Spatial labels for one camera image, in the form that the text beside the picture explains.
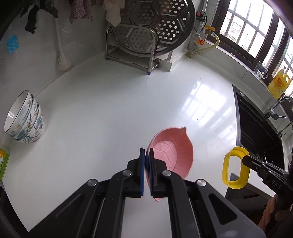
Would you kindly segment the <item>person's right hand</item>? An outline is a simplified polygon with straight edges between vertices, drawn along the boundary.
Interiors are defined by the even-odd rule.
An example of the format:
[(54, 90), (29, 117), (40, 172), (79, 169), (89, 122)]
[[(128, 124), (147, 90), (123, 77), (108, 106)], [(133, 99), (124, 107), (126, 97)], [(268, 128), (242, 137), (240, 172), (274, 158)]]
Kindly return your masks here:
[(268, 227), (268, 223), (273, 218), (277, 222), (282, 222), (282, 221), (286, 220), (290, 214), (290, 208), (287, 210), (277, 211), (277, 209), (276, 209), (277, 198), (278, 198), (278, 196), (277, 196), (277, 194), (275, 194), (274, 197), (269, 199), (267, 202), (267, 206), (266, 206), (266, 208), (263, 212), (262, 218), (258, 224), (258, 227), (260, 229), (262, 229), (263, 231), (266, 230), (266, 228)]

